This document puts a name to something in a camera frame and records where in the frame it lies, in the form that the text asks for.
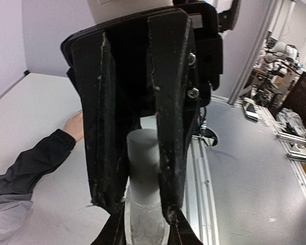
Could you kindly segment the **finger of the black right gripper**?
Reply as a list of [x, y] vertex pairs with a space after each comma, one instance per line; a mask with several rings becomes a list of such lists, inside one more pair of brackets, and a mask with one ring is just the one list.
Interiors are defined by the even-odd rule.
[[91, 203], [117, 213], [129, 176], [124, 123], [116, 116], [116, 69], [105, 32], [83, 36], [70, 48], [70, 80], [82, 105]]

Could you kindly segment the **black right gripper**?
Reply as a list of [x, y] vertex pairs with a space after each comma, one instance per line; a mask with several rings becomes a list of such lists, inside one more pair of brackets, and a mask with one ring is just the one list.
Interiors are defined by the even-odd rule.
[[183, 110], [207, 106], [223, 72], [216, 9], [177, 1], [78, 31], [60, 48], [85, 113], [108, 103], [117, 117], [157, 114], [162, 213], [175, 224], [186, 179]]

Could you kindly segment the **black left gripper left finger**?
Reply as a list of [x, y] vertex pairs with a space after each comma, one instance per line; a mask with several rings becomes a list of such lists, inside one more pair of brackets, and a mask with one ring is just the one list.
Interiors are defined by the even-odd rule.
[[123, 245], [125, 244], [124, 207], [111, 214], [98, 237], [91, 245]]

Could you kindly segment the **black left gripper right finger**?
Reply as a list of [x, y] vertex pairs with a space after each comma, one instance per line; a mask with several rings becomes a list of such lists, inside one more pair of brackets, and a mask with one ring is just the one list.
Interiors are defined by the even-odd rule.
[[203, 245], [181, 210], [175, 211], [176, 222], [170, 225], [169, 245]]

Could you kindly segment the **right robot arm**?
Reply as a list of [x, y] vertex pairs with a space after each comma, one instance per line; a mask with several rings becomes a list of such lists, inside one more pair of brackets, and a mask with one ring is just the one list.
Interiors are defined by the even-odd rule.
[[84, 114], [91, 201], [121, 208], [128, 171], [126, 137], [157, 117], [162, 213], [176, 222], [184, 200], [187, 151], [199, 110], [223, 72], [219, 15], [204, 1], [174, 1], [124, 14], [61, 43]]

